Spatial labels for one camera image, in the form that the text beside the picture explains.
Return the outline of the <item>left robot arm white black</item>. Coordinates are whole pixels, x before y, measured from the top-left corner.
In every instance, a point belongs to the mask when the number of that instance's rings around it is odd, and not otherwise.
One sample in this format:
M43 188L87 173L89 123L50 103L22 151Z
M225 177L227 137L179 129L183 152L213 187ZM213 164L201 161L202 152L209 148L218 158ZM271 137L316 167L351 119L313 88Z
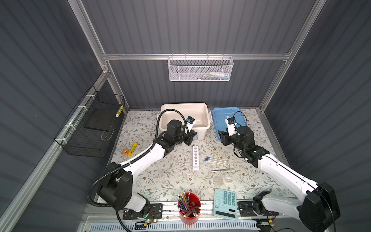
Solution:
M96 180L88 190L87 201L95 207L112 207L121 227L129 229L120 218L120 210L130 210L136 216L145 218L150 212L150 201L139 193L133 192L134 180L152 164L166 157L174 148L184 143L190 146L197 132L193 130L196 120L173 109L181 119L172 119L164 132L159 132L161 117L168 112L162 111L157 118L155 137L152 144L143 152L126 162L110 163L104 175Z

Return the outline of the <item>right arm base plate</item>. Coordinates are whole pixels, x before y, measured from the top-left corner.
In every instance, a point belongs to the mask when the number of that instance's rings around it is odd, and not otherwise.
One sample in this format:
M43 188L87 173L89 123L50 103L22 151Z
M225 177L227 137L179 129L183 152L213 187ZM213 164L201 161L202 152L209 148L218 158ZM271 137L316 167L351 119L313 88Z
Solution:
M259 217L273 216L273 217L276 217L276 216L279 216L278 212L267 211L266 209L255 210L253 204L254 204L253 200L238 201L237 202L237 209L239 210L240 216L242 216L242 217L254 217L254 216L259 216Z

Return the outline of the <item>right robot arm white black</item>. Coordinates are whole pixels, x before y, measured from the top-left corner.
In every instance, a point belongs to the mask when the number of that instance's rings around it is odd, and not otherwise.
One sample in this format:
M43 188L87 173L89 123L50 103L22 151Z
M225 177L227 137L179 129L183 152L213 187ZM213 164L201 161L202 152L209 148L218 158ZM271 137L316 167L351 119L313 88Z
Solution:
M268 212L285 214L301 221L312 232L336 227L335 221L341 212L332 186L306 178L258 146L253 131L239 124L235 116L225 116L221 122L226 128L217 133L224 146L232 145L236 157L269 174L295 195L295 198L285 198L269 190L261 191L251 205L257 216Z

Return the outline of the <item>clear test tube blue cap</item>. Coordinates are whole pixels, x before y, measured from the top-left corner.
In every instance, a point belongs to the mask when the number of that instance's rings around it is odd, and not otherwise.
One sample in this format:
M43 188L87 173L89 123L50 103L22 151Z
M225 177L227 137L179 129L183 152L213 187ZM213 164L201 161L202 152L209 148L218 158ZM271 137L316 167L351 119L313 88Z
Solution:
M209 157L209 156L207 156L205 159L206 160L229 160L230 156L227 156L227 157L223 157L223 156L221 156L221 157Z

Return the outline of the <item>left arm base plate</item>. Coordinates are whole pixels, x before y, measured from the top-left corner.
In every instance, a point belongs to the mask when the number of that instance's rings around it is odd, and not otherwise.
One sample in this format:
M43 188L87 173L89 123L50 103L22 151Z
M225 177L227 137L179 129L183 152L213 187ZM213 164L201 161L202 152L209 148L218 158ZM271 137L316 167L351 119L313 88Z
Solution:
M124 214L122 216L123 220L137 220L137 219L161 219L163 213L163 204L155 204L151 203L149 205L149 211L144 214L144 216L140 216L138 212L133 210L124 210Z

